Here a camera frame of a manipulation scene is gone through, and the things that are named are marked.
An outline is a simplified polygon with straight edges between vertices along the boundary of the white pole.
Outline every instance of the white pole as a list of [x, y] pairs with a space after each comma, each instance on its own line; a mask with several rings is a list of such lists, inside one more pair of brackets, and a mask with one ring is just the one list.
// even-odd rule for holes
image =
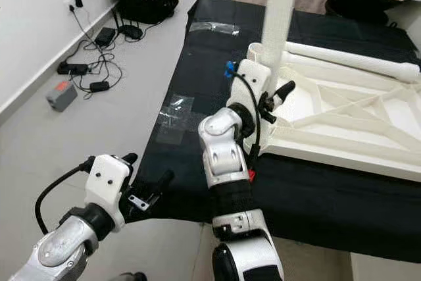
[[281, 67], [282, 52], [288, 36], [294, 0], [268, 0], [262, 35], [263, 56], [261, 63], [271, 69], [269, 95], [275, 92], [276, 78]]
[[394, 63], [383, 59], [375, 59], [323, 47], [315, 47], [298, 43], [287, 42], [285, 50], [296, 56], [291, 57], [298, 60], [297, 55], [311, 57], [322, 61], [328, 61], [335, 64], [345, 65], [353, 68], [368, 70], [378, 74], [395, 77], [404, 82], [415, 82], [421, 78], [420, 67], [410, 63]]

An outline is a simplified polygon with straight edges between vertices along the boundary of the gray floor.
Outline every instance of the gray floor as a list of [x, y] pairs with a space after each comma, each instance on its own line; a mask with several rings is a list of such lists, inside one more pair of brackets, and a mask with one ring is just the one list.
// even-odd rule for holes
[[[46, 185], [88, 155], [142, 155], [182, 48], [187, 10], [195, 0], [180, 1], [174, 17], [150, 29], [142, 42], [117, 41], [113, 53], [124, 66], [124, 79], [114, 89], [89, 101], [83, 101], [81, 93], [65, 112], [56, 113], [45, 100], [62, 80], [54, 76], [0, 127], [0, 280], [26, 261], [41, 237], [33, 209]], [[73, 61], [95, 56], [83, 52]], [[86, 175], [78, 174], [47, 197], [47, 227], [54, 228], [70, 207], [83, 204], [85, 181]], [[286, 280], [352, 280], [348, 253], [279, 238], [275, 242]], [[137, 270], [150, 281], [212, 280], [216, 243], [210, 227], [197, 223], [130, 224], [101, 243], [80, 280], [106, 281]]]

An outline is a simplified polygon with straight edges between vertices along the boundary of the table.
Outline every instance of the table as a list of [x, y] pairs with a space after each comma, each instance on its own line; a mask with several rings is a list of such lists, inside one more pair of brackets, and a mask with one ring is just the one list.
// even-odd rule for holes
[[[231, 82], [224, 65], [244, 58], [248, 44], [260, 41], [263, 18], [264, 7], [229, 0], [198, 0], [189, 11], [184, 48], [134, 181], [144, 188], [174, 171], [153, 217], [211, 221], [197, 125], [225, 105]], [[200, 21], [235, 24], [239, 34], [188, 32]], [[402, 30], [317, 14], [294, 12], [289, 41], [419, 62]], [[171, 106], [174, 98], [181, 112]], [[169, 121], [174, 113], [183, 119]], [[265, 154], [253, 195], [274, 236], [421, 263], [420, 184]], [[143, 218], [132, 214], [130, 221]]]

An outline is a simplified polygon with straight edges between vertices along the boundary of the gray box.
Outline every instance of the gray box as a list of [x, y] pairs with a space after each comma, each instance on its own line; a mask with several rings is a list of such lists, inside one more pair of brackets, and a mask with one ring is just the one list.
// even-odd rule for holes
[[76, 91], [73, 83], [64, 81], [51, 90], [46, 98], [54, 110], [63, 112], [77, 96], [78, 92]]

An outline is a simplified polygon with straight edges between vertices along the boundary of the white tube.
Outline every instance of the white tube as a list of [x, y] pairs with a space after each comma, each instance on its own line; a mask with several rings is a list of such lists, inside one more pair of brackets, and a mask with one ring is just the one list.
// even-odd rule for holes
[[247, 59], [250, 61], [260, 63], [263, 55], [262, 43], [251, 43], [247, 50]]
[[276, 78], [281, 67], [294, 0], [268, 0], [262, 34], [263, 56], [261, 63], [272, 71], [268, 93], [276, 88]]
[[322, 61], [321, 59], [313, 59], [312, 57], [302, 56], [302, 55], [296, 55], [291, 54], [287, 51], [284, 51], [282, 62], [284, 66], [287, 64], [301, 64], [301, 65], [307, 65], [307, 66], [316, 66], [320, 68], [332, 68], [332, 69], [341, 69], [341, 70], [349, 70], [352, 71], [355, 68], [339, 65], [327, 61]]
[[394, 63], [383, 59], [375, 59], [373, 57], [291, 42], [287, 42], [285, 48], [286, 51], [296, 55], [368, 70], [370, 72], [391, 76], [404, 82], [414, 82], [421, 78], [420, 67], [415, 64]]

